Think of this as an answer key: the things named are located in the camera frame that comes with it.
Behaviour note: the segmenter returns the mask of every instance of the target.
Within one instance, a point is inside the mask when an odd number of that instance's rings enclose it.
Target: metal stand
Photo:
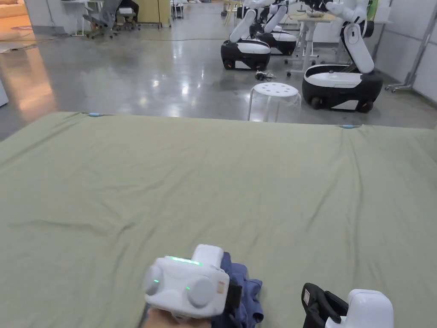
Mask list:
[[[284,63],[291,62],[303,62],[301,70],[287,70],[287,76],[290,77],[292,73],[305,73],[310,67],[310,57],[318,57],[313,53],[312,39],[314,37],[314,31],[316,29],[317,22],[305,21],[302,29],[302,33],[299,34],[297,43],[300,42],[299,54],[296,58],[286,58]]]
[[[431,34],[433,33],[436,21],[437,21],[437,4],[434,8],[430,22],[429,22],[428,27],[425,31],[425,35],[423,37],[422,43],[420,44],[419,51],[417,53],[416,59],[414,60],[414,64],[413,64],[410,72],[407,74],[405,82],[399,83],[399,84],[389,84],[388,86],[385,87],[386,90],[391,90],[392,93],[395,93],[397,90],[412,90],[414,82],[416,81],[416,77],[417,77],[417,74],[416,74],[417,69],[419,68],[420,62],[423,59],[423,55],[424,55],[425,50],[427,48],[427,45],[430,41]]]

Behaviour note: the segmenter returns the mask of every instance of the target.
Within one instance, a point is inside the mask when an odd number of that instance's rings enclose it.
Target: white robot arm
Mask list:
[[[231,35],[229,36],[229,41],[236,43],[245,33],[247,33],[257,17],[254,9],[270,6],[274,2],[275,0],[245,0],[243,3],[243,8],[248,7],[249,10],[246,12],[246,15],[244,15],[237,27],[232,31]]]
[[[229,288],[222,258],[223,250],[210,245],[198,245],[191,259],[158,258],[144,280],[147,303],[171,312],[178,322],[222,314]]]
[[[354,289],[347,303],[320,287],[306,283],[302,289],[306,312],[303,328],[393,328],[390,300],[375,290]]]
[[[367,6],[369,0],[300,0],[314,10],[330,12],[332,15],[349,22],[344,30],[342,39],[352,60],[361,73],[370,73],[375,68],[373,59],[364,43],[363,35],[367,27]],[[360,23],[364,23],[364,31],[361,32]]]
[[[272,14],[273,16],[263,26],[264,33],[271,33],[273,29],[279,24],[281,19],[286,15],[287,10],[288,8],[285,5],[285,1],[270,5],[270,14]]]

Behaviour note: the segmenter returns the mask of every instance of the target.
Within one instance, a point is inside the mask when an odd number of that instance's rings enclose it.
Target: blue cloth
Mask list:
[[[212,318],[213,328],[254,328],[264,319],[263,309],[258,300],[258,293],[263,282],[257,279],[247,280],[247,268],[238,263],[231,262],[231,255],[224,253],[221,268],[229,275],[230,279],[243,287],[240,307],[225,310],[217,317]]]

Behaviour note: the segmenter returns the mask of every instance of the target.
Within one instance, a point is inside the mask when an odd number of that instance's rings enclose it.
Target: mattress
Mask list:
[[[56,113],[0,143],[0,322],[135,328],[164,255],[222,247],[301,327],[306,282],[435,326],[437,132]]]

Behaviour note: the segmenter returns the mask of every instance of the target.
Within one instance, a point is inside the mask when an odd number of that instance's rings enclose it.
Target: white mobile robot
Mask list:
[[[290,56],[296,48],[297,37],[282,30],[279,22],[287,14],[288,1],[276,0],[270,5],[272,15],[266,24],[252,24],[250,35],[260,41],[267,43],[272,55]]]
[[[271,5],[275,0],[245,0],[243,8],[249,8],[241,22],[232,31],[229,40],[222,45],[223,65],[227,70],[235,68],[264,70],[270,60],[270,47],[259,40],[241,39],[247,34],[257,17],[255,9]]]
[[[303,98],[314,109],[333,108],[367,113],[382,88],[382,78],[374,72],[373,59],[363,37],[373,33],[367,22],[369,0],[302,0],[312,9],[330,12],[344,22],[341,40],[352,64],[317,65],[306,72],[302,84]]]
[[[221,248],[198,245],[191,259],[158,258],[144,281],[147,303],[171,312],[178,322],[220,315],[229,304],[238,308],[240,299],[235,298],[229,276],[220,269],[222,257]],[[302,305],[306,312],[304,328],[394,327],[392,303],[374,290],[352,290],[346,303],[307,283],[302,290]]]

